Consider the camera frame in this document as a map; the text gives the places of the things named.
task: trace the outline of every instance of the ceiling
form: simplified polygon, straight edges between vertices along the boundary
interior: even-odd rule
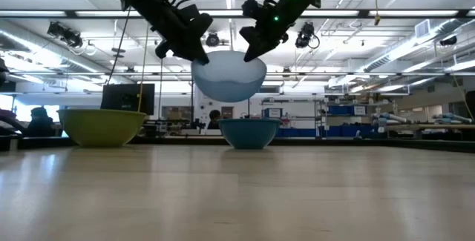
[[[234,9],[240,8],[245,0],[194,0],[187,4],[196,4],[200,9]],[[378,0],[381,9],[471,9],[475,7],[475,0]],[[375,9],[376,0],[322,0],[322,8],[326,9]],[[118,0],[1,0],[0,10],[118,10],[120,2]],[[263,55],[261,59],[267,64],[268,71],[282,71],[283,67],[291,67],[296,71],[357,71],[361,64],[367,62],[375,55],[383,53],[395,46],[401,40],[414,34],[414,27],[424,19],[383,19],[379,26],[374,26],[372,19],[299,19],[292,27],[289,34],[289,41],[279,45],[273,51]],[[68,27],[81,33],[82,38],[95,48],[73,50],[74,53],[81,53],[79,56],[93,62],[100,70],[111,69],[110,60],[114,58],[112,47],[118,47],[119,38],[122,29],[125,26],[125,20],[109,19],[8,19],[7,22],[19,26],[21,29],[34,33],[44,39],[45,50],[50,49],[47,44],[50,37],[46,34],[50,22],[58,21]],[[304,22],[312,22],[316,34],[320,37],[321,45],[317,50],[297,49],[294,46],[297,32]],[[233,40],[234,50],[246,51],[248,44],[242,39],[238,31],[243,26],[253,25],[251,19],[215,19],[209,28],[209,31],[217,32],[220,39]],[[124,58],[119,59],[117,71],[125,71],[128,67],[134,67],[141,71],[143,57],[146,47],[146,68],[145,71],[159,71],[160,60],[154,53],[156,47],[154,41],[160,40],[156,33],[148,32],[148,41],[146,40],[148,25],[145,20],[129,20],[125,29],[125,40],[122,48],[126,50]],[[471,25],[463,30],[458,30],[459,42],[456,47],[471,47],[475,31]],[[66,47],[58,40],[52,43]],[[206,47],[206,51],[230,50],[229,45],[219,47]],[[397,61],[391,62],[386,66],[384,72],[401,72],[411,65],[432,59],[446,53],[451,54],[455,47],[436,46],[434,50],[433,42],[424,43],[419,49],[405,53],[397,58]],[[60,57],[68,57],[73,52],[62,53]],[[174,57],[168,57],[165,61],[165,71],[189,71],[190,62]],[[443,63],[447,67],[451,62]],[[330,76],[307,77],[306,83],[312,81],[327,81]],[[129,77],[129,81],[135,81],[139,77]],[[157,80],[156,76],[147,76],[145,79]],[[179,77],[168,76],[167,79],[179,79]],[[301,76],[295,77],[296,80],[302,79]],[[357,86],[363,82],[372,84],[380,82],[387,84],[387,79],[357,79],[351,84]]]

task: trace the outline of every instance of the computer monitor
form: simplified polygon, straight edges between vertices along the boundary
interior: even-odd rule
[[[101,109],[137,111],[140,85],[105,85]],[[143,85],[140,112],[154,115],[155,84]]]

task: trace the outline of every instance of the yellow-green bowl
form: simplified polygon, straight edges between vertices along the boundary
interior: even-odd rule
[[[85,147],[120,147],[134,138],[146,114],[123,110],[58,110],[68,136]]]

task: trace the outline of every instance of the light blue bowl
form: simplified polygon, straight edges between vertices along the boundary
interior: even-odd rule
[[[263,149],[281,125],[278,119],[221,119],[221,133],[235,149]]]

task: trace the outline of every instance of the blue bowl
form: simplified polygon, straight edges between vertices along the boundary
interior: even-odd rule
[[[221,119],[221,133],[235,149],[263,149],[281,125],[278,119]]]

